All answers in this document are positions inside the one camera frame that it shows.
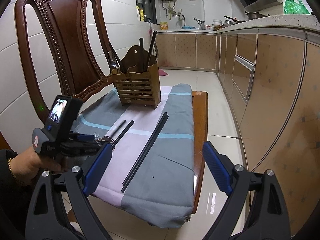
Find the person left hand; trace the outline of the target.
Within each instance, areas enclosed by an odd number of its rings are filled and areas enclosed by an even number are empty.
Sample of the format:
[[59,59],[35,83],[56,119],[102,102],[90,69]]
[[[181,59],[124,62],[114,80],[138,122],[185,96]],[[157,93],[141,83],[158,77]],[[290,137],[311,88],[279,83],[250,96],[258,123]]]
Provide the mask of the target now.
[[8,163],[12,174],[25,184],[31,184],[41,168],[54,172],[61,171],[59,163],[48,156],[37,154],[32,147],[18,154]]

